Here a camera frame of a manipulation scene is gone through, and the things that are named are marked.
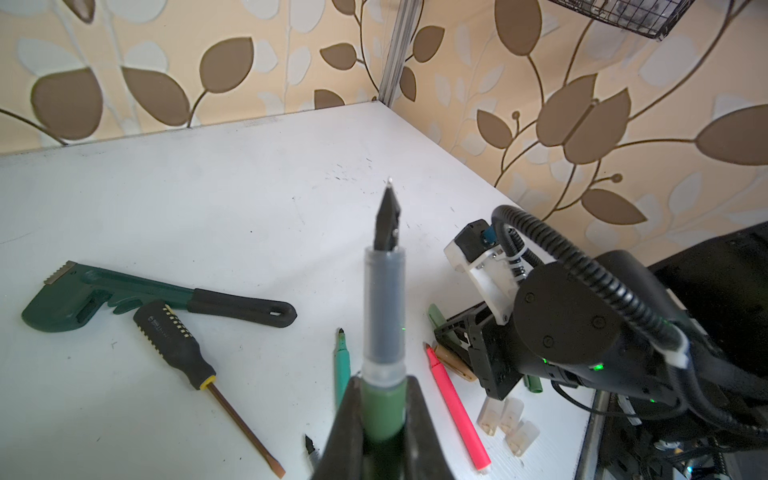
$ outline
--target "screwdriver handle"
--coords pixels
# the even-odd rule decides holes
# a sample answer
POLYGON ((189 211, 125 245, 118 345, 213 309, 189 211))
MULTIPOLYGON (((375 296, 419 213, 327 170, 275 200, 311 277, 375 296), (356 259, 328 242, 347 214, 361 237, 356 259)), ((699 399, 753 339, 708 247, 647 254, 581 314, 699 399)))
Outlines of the screwdriver handle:
POLYGON ((216 379, 216 371, 203 359, 200 344, 163 300, 142 306, 134 322, 165 362, 184 372, 192 386, 205 389, 216 379))

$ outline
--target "red marker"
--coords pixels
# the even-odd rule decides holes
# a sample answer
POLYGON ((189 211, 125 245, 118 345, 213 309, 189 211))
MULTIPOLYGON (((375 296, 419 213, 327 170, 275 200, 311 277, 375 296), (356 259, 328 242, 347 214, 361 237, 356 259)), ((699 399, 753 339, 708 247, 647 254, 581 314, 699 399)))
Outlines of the red marker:
POLYGON ((458 397, 458 393, 456 393, 456 388, 448 377, 448 372, 445 371, 445 367, 437 360, 435 352, 429 346, 427 346, 427 356, 429 357, 432 375, 435 377, 442 398, 448 406, 453 422, 456 424, 456 428, 458 428, 458 433, 462 436, 464 445, 469 450, 472 463, 475 464, 475 468, 480 472, 487 472, 491 468, 491 459, 488 457, 488 453, 480 441, 475 425, 469 419, 469 415, 467 415, 467 411, 458 397))

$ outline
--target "black tool handle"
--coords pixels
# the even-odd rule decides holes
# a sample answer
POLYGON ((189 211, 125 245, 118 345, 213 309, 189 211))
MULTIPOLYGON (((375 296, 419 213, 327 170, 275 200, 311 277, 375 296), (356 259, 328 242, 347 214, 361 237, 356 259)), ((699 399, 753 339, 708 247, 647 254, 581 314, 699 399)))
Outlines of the black tool handle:
POLYGON ((278 328, 284 328, 296 319, 296 309, 290 303, 227 295, 199 288, 192 293, 187 310, 206 315, 228 316, 278 328))
POLYGON ((163 300, 142 306, 134 322, 167 364, 184 372, 194 388, 216 379, 216 370, 200 354, 200 344, 163 300))

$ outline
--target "white table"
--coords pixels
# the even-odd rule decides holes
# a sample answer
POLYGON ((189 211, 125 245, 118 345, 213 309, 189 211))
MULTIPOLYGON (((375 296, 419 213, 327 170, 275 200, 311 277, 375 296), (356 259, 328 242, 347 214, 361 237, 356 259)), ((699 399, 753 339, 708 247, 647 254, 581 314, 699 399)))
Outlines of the white table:
MULTIPOLYGON (((0 477, 275 478, 211 395, 161 360, 133 312, 105 306, 67 333, 22 322, 42 281, 73 260, 292 303, 286 329, 180 315, 285 478, 308 478, 303 435, 323 448, 335 412, 336 328, 353 372, 361 366, 362 255, 389 176, 408 254, 408 370, 454 475, 477 477, 428 368, 425 311, 480 300, 442 249, 508 199, 379 103, 0 158, 0 477)), ((453 379, 475 419, 485 393, 453 379)), ((588 414, 547 383, 512 395, 541 436, 519 459, 501 433, 480 432, 493 460, 485 478, 571 478, 588 414)))

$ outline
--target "beige wallpaper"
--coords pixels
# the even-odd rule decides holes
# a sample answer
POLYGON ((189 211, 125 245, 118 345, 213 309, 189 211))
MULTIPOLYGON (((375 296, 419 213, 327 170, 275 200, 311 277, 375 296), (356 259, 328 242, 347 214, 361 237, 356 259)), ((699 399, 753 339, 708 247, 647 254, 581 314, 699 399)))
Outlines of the beige wallpaper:
POLYGON ((587 252, 768 220, 766 0, 698 0, 661 42, 546 0, 427 0, 425 25, 395 112, 587 252))
POLYGON ((0 153, 370 101, 398 7, 0 0, 0 153))

